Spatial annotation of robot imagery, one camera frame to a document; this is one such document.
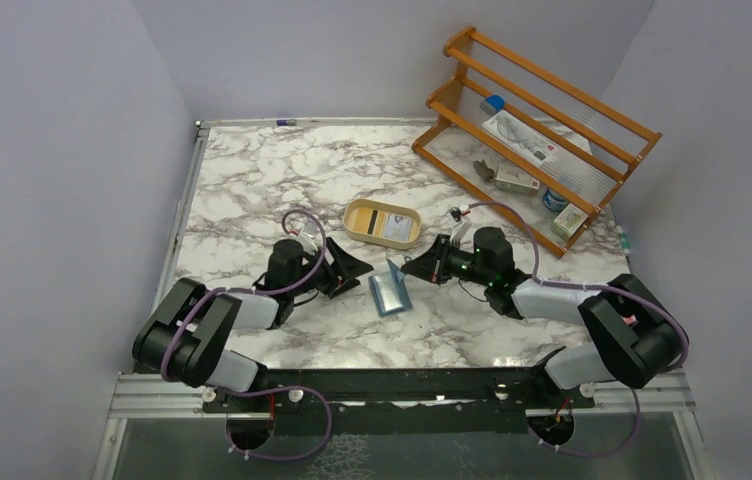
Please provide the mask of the blue leather card holder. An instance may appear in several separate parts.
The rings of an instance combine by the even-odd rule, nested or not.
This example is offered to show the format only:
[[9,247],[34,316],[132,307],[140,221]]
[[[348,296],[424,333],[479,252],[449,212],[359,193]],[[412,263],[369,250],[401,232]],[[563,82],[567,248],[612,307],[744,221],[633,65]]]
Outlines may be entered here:
[[392,260],[387,260],[387,270],[368,278],[374,305],[380,317],[409,311],[412,300],[405,284],[406,274]]

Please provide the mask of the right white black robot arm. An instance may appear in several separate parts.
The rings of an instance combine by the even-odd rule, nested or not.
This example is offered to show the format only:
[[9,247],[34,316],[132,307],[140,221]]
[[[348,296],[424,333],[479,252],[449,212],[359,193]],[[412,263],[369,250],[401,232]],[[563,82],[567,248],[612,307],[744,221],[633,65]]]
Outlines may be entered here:
[[438,285],[452,279],[480,285],[488,305],[502,316],[583,325],[589,342],[548,355],[529,380],[531,398],[544,407],[587,383],[617,381],[640,389],[687,354],[686,334],[637,277],[621,274],[607,284],[588,285],[535,278],[516,267],[512,245],[499,228],[478,229],[469,251],[440,234],[400,270]]

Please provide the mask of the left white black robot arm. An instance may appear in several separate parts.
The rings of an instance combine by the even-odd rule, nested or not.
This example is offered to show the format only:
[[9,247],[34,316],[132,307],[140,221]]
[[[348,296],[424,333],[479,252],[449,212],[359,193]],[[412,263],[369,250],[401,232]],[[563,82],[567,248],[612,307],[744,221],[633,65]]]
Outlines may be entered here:
[[265,401],[264,365],[226,347],[234,329],[281,327],[308,292],[329,299],[351,290],[372,265],[333,239],[315,253],[294,239],[277,241],[267,270],[252,289],[209,289],[179,279],[140,329],[132,357],[165,380],[228,390],[237,407],[250,411]]

